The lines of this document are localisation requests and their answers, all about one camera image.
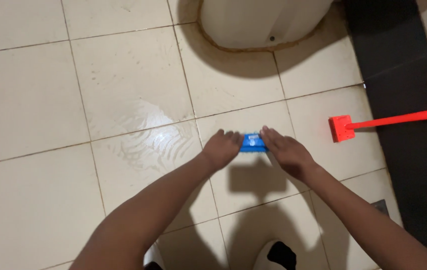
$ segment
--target toilet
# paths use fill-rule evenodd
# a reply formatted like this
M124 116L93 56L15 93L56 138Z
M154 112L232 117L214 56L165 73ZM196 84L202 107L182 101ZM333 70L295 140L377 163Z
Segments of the toilet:
M312 35L333 0L203 0L199 23L214 46L274 51Z

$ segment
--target red mop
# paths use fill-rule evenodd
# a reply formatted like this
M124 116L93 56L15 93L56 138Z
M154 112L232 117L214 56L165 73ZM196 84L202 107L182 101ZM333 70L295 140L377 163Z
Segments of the red mop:
M354 129L362 127L383 126L403 122L412 122L418 120L427 120L427 110L416 113L392 116L387 118L375 119L360 123L352 123L350 115L329 117L330 129L332 131L333 141L335 143L355 138Z

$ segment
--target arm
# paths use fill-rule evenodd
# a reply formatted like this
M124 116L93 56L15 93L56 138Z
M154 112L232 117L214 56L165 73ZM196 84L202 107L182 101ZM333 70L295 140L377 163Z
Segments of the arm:
M143 269L143 256L182 208L193 190L237 156L238 132L219 130L195 158L151 183L117 207L93 232L70 267Z
M282 169L310 187L382 269L427 269L427 249L315 163L303 145L266 126L260 134Z

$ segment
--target black tile border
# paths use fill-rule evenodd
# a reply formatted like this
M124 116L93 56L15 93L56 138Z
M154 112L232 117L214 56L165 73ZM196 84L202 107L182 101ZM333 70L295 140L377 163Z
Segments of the black tile border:
M413 0L344 0L375 119L427 110L427 39ZM405 229L427 247L427 120L377 128Z

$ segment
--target white sneaker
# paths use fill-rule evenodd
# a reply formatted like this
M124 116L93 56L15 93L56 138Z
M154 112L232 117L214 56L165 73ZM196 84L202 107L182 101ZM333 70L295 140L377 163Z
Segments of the white sneaker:
M265 244L257 256L253 270L295 270L297 256L280 240Z
M158 270L158 267L155 265L155 263L160 266L162 270L165 270L162 255L160 255L160 250L158 249L157 243L153 243L153 245L145 253L145 256L143 256L143 266L146 267L146 269Z

